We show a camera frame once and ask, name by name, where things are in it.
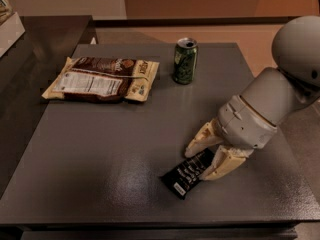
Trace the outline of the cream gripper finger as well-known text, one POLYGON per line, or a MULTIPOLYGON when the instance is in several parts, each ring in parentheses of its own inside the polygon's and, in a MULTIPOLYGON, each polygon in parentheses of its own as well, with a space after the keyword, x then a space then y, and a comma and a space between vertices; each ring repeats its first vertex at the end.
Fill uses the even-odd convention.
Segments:
POLYGON ((184 155, 187 158, 192 157, 204 149, 221 144, 222 142, 223 138, 217 130, 217 119, 214 118, 201 127, 186 147, 184 155))
POLYGON ((240 149, 220 145, 211 165, 200 175, 203 181, 213 181, 224 177, 241 166, 253 153, 253 149, 240 149))

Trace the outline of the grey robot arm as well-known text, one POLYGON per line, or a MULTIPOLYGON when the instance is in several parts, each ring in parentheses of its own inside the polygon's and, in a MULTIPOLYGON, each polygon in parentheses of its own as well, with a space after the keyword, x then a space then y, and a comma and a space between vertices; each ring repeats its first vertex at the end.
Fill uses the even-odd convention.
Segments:
POLYGON ((303 16, 285 24, 272 42, 274 68, 265 68, 205 123, 186 148, 190 158, 217 146, 202 180, 216 180, 241 166, 277 133, 294 111, 320 97, 320 17, 303 16))

